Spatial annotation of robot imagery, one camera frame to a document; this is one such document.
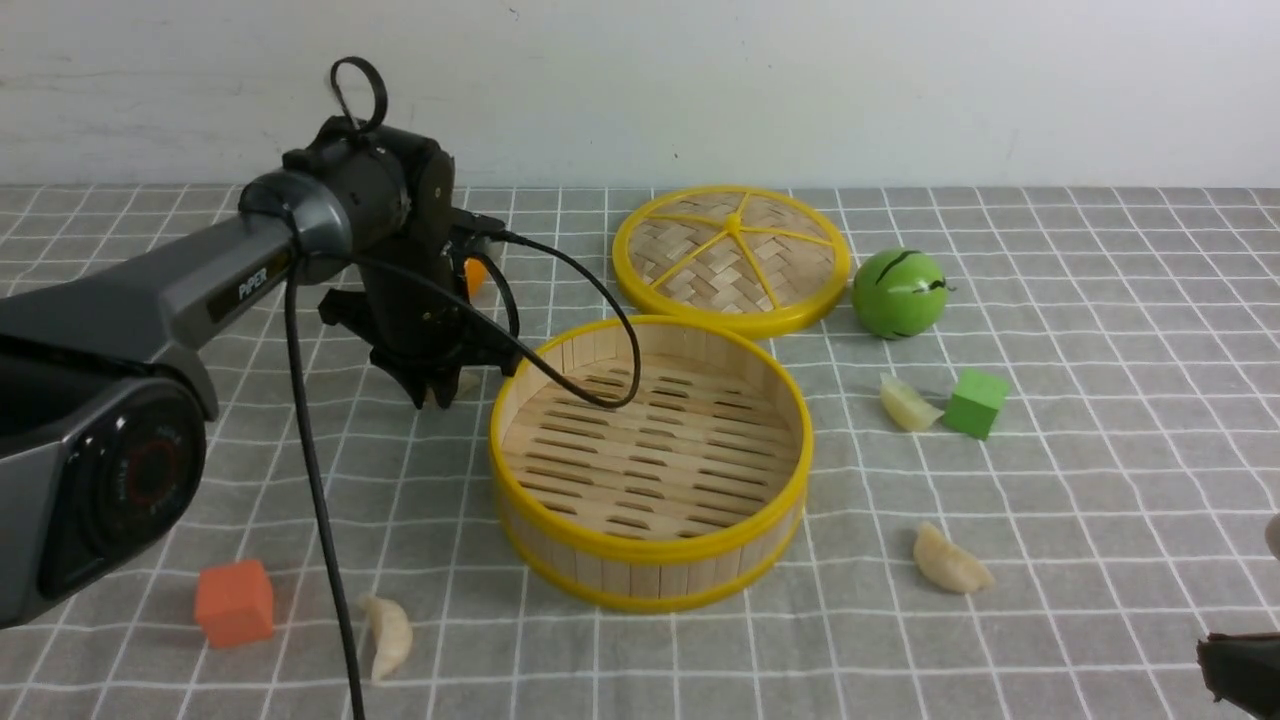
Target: orange cube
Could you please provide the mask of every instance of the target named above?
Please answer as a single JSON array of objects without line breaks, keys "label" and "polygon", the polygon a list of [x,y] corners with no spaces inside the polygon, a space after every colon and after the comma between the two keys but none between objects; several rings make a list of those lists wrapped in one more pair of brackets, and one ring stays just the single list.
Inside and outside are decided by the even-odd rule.
[{"label": "orange cube", "polygon": [[480,260],[475,258],[467,258],[467,261],[462,265],[467,273],[467,295],[471,300],[475,300],[476,291],[484,284],[484,279],[489,277],[488,270],[480,264]]},{"label": "orange cube", "polygon": [[200,571],[196,624],[209,647],[223,650],[265,641],[275,633],[275,593],[257,560],[241,560]]}]

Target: black cable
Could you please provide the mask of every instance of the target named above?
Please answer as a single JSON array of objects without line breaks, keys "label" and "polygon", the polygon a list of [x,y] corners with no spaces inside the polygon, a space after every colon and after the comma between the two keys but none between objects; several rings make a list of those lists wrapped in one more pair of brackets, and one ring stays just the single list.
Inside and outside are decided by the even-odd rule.
[{"label": "black cable", "polygon": [[316,529],[320,533],[320,551],[324,555],[325,571],[329,574],[329,588],[333,591],[333,605],[338,612],[338,632],[342,634],[342,652],[347,660],[347,684],[351,685],[352,720],[365,720],[365,700],[360,685],[360,656],[356,652],[356,633],[351,626],[351,610],[342,589],[342,574],[338,571],[338,552],[333,546],[333,529],[329,525],[329,507],[324,500],[324,483],[320,479],[320,462],[316,460],[315,438],[311,433],[311,411],[307,407],[307,389],[302,369],[302,350],[298,347],[298,268],[301,261],[289,266],[289,277],[284,284],[284,334],[289,350],[289,379],[293,383],[293,404],[298,416],[298,439],[302,443],[302,459],[307,468],[307,480],[311,484],[311,502],[316,511]]},{"label": "black cable", "polygon": [[428,290],[431,290],[435,293],[438,293],[440,297],[443,297],[445,301],[448,301],[454,307],[457,307],[457,309],[460,309],[460,310],[462,310],[465,313],[471,313],[472,315],[475,315],[476,318],[479,318],[481,323],[485,323],[490,328],[493,328],[494,332],[498,332],[500,334],[507,336],[507,338],[511,340],[512,343],[515,343],[516,348],[520,351],[521,355],[525,356],[526,360],[529,360],[534,366],[536,366],[539,370],[541,370],[556,384],[561,386],[562,388],[564,388],[566,391],[568,391],[573,396],[581,398],[585,402],[590,402],[591,405],[595,405],[598,407],[604,407],[607,410],[617,410],[620,407],[625,407],[627,404],[630,404],[632,400],[635,400],[636,393],[640,392],[640,340],[636,337],[636,331],[635,331],[634,327],[631,327],[631,322],[627,319],[626,311],[622,310],[622,306],[618,305],[618,301],[614,300],[612,295],[609,295],[608,288],[605,288],[604,284],[600,283],[600,281],[596,279],[591,274],[591,272],[588,270],[586,268],[584,268],[577,260],[573,260],[568,255],[564,255],[563,252],[561,252],[559,250],[556,250],[553,247],[547,247],[547,246],[543,246],[540,243],[535,243],[531,240],[527,240],[527,238],[524,238],[524,237],[520,237],[520,236],[516,236],[516,234],[512,234],[512,233],[506,233],[506,234],[509,234],[515,240],[509,240],[509,238],[502,237],[502,236],[499,236],[499,240],[504,240],[504,241],[512,242],[515,245],[525,245],[525,246],[532,247],[535,250],[538,250],[538,249],[549,250],[550,255],[554,255],[556,258],[559,258],[559,259],[567,261],[575,270],[579,270],[580,273],[582,273],[586,277],[586,279],[590,281],[591,284],[594,284],[596,287],[596,290],[599,290],[602,293],[604,293],[605,301],[608,301],[609,306],[613,307],[613,311],[617,313],[618,320],[622,322],[622,327],[627,332],[627,338],[631,341],[631,360],[632,360],[632,363],[631,363],[631,366],[632,366],[632,372],[631,372],[631,388],[627,391],[626,395],[623,395],[622,397],[620,397],[617,400],[609,400],[609,398],[605,398],[605,397],[591,395],[590,392],[582,389],[581,387],[579,387],[577,384],[575,384],[572,380],[570,380],[568,378],[566,378],[564,375],[562,375],[558,370],[556,370],[554,368],[552,368],[547,363],[547,360],[543,360],[543,357],[540,355],[538,355],[538,351],[535,351],[534,348],[529,347],[527,345],[525,345],[524,342],[521,342],[520,338],[513,337],[511,333],[508,333],[506,329],[503,329],[503,327],[499,325],[498,323],[495,323],[493,320],[493,318],[490,318],[489,315],[485,315],[484,313],[481,313],[480,310],[477,310],[476,307],[474,307],[466,300],[463,300],[463,299],[458,297],[457,295],[454,295],[454,293],[444,290],[439,284],[431,282],[430,279],[428,279],[428,278],[425,278],[425,277],[422,277],[422,275],[420,275],[417,273],[413,273],[411,270],[406,270],[404,268],[401,268],[399,265],[393,265],[393,264],[387,263],[384,260],[376,260],[374,258],[364,258],[364,256],[360,256],[360,255],[351,255],[351,254],[347,254],[347,252],[338,252],[338,251],[333,251],[333,250],[314,250],[314,251],[307,252],[306,255],[308,258],[332,258],[334,260],[342,260],[342,261],[348,263],[351,265],[372,268],[375,270],[381,270],[384,273],[390,273],[393,275],[398,275],[398,277],[401,277],[403,279],[407,279],[410,282],[419,283],[419,284],[426,287]]},{"label": "black cable", "polygon": [[485,252],[471,252],[467,258],[475,258],[489,273],[494,287],[498,288],[498,295],[502,297],[502,306],[507,310],[507,332],[512,337],[520,337],[520,310],[516,307],[516,296],[512,295],[511,286],[507,284],[507,277],[494,264],[493,258]]}]

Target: bamboo steamer lid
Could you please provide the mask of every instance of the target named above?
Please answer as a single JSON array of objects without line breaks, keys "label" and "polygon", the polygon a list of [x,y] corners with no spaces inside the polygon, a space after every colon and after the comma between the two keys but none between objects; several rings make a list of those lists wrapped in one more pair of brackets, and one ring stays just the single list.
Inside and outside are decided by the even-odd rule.
[{"label": "bamboo steamer lid", "polygon": [[708,186],[632,213],[614,238],[613,269],[646,313],[758,340],[826,316],[845,293],[852,254],[822,213],[794,197]]}]

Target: black object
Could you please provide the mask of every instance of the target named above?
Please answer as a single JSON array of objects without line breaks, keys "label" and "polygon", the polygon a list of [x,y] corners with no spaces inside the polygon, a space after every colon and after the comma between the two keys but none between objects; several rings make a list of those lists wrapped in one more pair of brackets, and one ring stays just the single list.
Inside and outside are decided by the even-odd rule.
[{"label": "black object", "polygon": [[[374,87],[352,117],[338,69]],[[415,406],[448,406],[465,365],[511,375],[521,357],[585,401],[635,397],[639,342],[599,279],[564,254],[451,206],[453,159],[434,140],[381,124],[387,91],[361,58],[330,69],[342,117],[246,186],[238,214],[64,284],[0,299],[0,629],[24,624],[164,537],[198,489],[205,423],[218,398],[198,351],[287,282],[285,334],[298,427],[347,659],[355,720],[364,702],[355,637],[315,459],[297,338],[297,286],[358,268],[364,292],[330,291],[325,323],[351,328]],[[511,288],[484,249],[521,242],[568,261],[618,313],[635,357],[621,400],[588,393],[518,340]],[[479,258],[508,310],[503,329],[470,305]]]},{"label": "black object", "polygon": [[1258,720],[1280,720],[1280,633],[1210,633],[1196,657],[1213,702],[1228,701]]}]

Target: yellow spoke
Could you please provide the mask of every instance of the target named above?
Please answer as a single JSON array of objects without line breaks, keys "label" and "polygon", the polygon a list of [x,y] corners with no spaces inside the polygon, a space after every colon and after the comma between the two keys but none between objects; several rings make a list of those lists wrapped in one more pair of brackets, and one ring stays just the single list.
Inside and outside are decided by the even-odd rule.
[{"label": "yellow spoke", "polygon": [[649,283],[649,287],[652,287],[654,290],[662,287],[662,283],[669,281],[671,275],[675,275],[681,269],[684,269],[685,265],[689,265],[690,263],[692,263],[694,258],[698,258],[699,255],[701,255],[701,252],[704,250],[707,250],[708,247],[716,245],[721,240],[724,240],[726,234],[728,234],[728,231],[721,231],[721,232],[713,234],[710,240],[708,240],[707,242],[704,242],[704,243],[699,245],[698,247],[695,247],[692,252],[690,252],[689,255],[685,255],[680,260],[676,260],[676,264],[672,265],[671,268],[667,268],[667,272],[663,273],[663,274],[660,274],[660,275],[658,275],[658,279],[653,281],[652,283]]},{"label": "yellow spoke", "polygon": [[737,243],[737,249],[742,251],[742,258],[746,258],[746,263],[751,265],[751,270],[755,272],[755,277],[760,279],[760,287],[764,288],[764,295],[769,296],[769,302],[773,304],[773,309],[781,310],[782,304],[778,302],[778,296],[773,295],[773,286],[771,286],[768,278],[764,277],[764,270],[760,268],[760,264],[755,261],[755,254],[746,246],[746,241],[742,240],[741,234],[735,234],[732,237],[733,242]]},{"label": "yellow spoke", "polygon": [[710,218],[703,218],[703,217],[699,217],[699,215],[685,215],[685,214],[681,214],[681,213],[649,215],[649,219],[650,220],[675,220],[677,223],[696,223],[696,224],[700,224],[700,225],[710,225],[713,228],[718,228],[718,227],[721,227],[723,224],[719,220],[713,220]]},{"label": "yellow spoke", "polygon": [[803,232],[783,231],[777,228],[742,228],[742,232],[754,232],[759,234],[781,234],[783,237],[794,237],[796,240],[803,240],[805,242],[812,242],[814,245],[826,245],[827,247],[831,247],[829,240],[823,240],[820,237],[814,237],[812,234],[805,234]]}]

